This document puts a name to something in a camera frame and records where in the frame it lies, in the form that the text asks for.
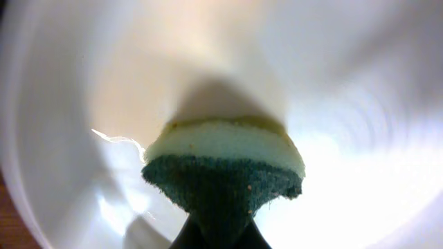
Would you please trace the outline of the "white plate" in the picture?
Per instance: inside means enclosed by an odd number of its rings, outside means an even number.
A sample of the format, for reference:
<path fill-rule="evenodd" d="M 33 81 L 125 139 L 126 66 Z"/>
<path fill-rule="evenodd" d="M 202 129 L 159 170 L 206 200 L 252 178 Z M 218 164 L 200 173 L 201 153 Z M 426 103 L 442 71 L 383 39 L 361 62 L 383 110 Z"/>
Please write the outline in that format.
<path fill-rule="evenodd" d="M 303 193 L 273 248 L 442 247 L 441 1 L 9 1 L 1 171 L 44 248 L 167 248 L 186 213 L 141 178 L 172 118 L 279 120 Z"/>

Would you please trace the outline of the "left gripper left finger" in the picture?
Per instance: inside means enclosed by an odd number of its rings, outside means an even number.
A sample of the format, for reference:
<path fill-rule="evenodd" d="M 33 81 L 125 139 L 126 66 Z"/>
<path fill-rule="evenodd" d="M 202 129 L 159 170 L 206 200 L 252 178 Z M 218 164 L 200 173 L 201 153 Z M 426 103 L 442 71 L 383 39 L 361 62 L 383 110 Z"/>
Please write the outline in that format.
<path fill-rule="evenodd" d="M 176 239 L 172 242 L 169 249 L 207 249 L 206 243 L 198 223 L 190 215 L 184 223 Z"/>

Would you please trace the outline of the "green scrubbing sponge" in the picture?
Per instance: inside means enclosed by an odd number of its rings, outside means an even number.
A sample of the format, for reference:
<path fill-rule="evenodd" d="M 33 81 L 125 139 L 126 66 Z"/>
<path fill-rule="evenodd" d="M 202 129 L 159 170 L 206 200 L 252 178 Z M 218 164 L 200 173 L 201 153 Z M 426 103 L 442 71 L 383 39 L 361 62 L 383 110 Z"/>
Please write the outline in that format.
<path fill-rule="evenodd" d="M 146 149 L 143 179 L 189 213 L 213 248 L 229 248 L 255 213 L 302 193 L 305 164 L 285 128 L 260 116 L 169 123 Z"/>

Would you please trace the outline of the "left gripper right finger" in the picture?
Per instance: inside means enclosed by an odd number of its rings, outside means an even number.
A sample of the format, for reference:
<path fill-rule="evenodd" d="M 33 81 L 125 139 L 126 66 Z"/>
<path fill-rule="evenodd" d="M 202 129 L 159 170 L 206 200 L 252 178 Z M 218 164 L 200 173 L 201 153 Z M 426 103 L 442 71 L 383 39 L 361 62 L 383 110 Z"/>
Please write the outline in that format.
<path fill-rule="evenodd" d="M 251 221 L 238 239 L 238 249 L 271 249 L 271 246 L 264 239 L 255 222 Z"/>

